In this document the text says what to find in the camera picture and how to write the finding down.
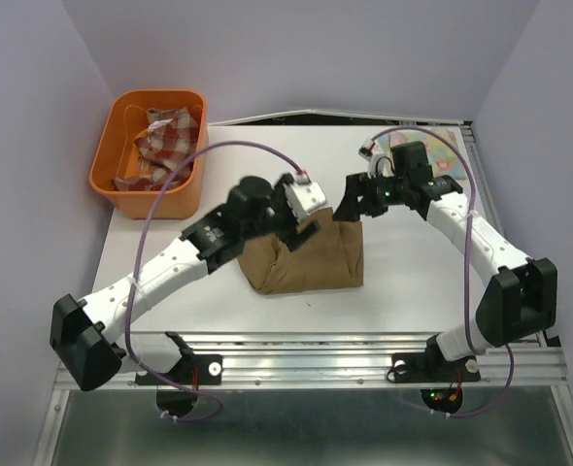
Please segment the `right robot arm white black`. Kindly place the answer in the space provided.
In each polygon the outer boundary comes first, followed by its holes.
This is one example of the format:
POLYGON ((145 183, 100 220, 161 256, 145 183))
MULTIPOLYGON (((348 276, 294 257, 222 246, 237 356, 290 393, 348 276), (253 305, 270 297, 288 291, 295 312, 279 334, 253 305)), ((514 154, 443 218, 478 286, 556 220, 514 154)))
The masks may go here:
POLYGON ((486 289, 474 314, 427 341, 415 367, 444 379, 457 362, 551 328, 556 322, 557 269, 548 258, 534 259, 514 247, 474 212, 462 187, 448 175, 435 176, 422 142, 391 148, 372 141, 359 150, 365 173, 348 175, 344 197, 333 215, 356 222, 377 217, 391 206, 406 206, 438 229, 475 270, 486 289))

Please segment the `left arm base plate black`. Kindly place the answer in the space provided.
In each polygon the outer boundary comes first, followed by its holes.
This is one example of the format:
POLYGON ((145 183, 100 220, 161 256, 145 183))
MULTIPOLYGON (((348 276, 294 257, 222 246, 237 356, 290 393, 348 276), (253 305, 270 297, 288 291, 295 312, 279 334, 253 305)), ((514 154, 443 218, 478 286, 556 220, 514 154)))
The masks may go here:
POLYGON ((221 384, 223 357, 217 353, 145 355, 141 358, 162 377, 178 384, 217 386, 221 384))

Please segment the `khaki brown skirt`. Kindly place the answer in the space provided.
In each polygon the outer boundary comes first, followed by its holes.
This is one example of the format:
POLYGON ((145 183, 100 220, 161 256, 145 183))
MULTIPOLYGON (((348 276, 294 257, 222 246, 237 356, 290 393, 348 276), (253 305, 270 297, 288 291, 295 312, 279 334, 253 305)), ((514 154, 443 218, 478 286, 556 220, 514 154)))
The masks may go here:
POLYGON ((362 223, 335 221, 333 211, 317 211, 320 231, 291 251, 275 235, 248 241, 239 267, 259 294, 355 288, 364 285, 362 223))

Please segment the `pastel floral skirt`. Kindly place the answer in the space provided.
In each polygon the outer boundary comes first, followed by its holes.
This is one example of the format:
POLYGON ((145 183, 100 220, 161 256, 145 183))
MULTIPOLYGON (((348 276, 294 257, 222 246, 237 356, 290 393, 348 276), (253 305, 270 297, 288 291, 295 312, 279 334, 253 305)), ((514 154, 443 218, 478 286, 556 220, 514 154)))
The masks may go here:
POLYGON ((466 179, 463 165, 456 154, 445 143, 428 133, 415 130, 393 131, 376 140, 374 152, 383 152, 390 156, 391 147, 411 142, 422 142, 425 145, 434 177, 448 175, 458 181, 466 179))

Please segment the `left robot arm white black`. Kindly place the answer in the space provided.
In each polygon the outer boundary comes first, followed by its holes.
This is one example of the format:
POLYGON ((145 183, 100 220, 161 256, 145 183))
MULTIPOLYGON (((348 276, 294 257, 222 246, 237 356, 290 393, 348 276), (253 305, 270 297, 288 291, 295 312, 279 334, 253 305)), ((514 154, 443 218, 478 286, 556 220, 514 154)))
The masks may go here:
POLYGON ((298 250, 319 231, 312 215, 325 205, 320 185, 305 174, 284 174, 276 183, 244 177, 224 203, 153 259, 138 260, 123 279, 81 299, 59 298, 52 307, 51 348, 81 390, 102 386, 135 357, 118 345, 119 338, 130 337, 134 320, 237 258, 250 240, 275 235, 298 250))

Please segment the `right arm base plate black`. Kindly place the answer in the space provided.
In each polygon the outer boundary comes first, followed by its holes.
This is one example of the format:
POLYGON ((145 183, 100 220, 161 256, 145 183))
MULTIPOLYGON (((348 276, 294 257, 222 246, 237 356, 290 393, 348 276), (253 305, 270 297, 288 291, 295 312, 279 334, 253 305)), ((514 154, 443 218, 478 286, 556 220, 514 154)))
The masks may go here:
POLYGON ((398 352, 391 356, 386 380, 398 384, 476 383, 481 380, 475 356, 457 361, 429 360, 424 352, 398 352))

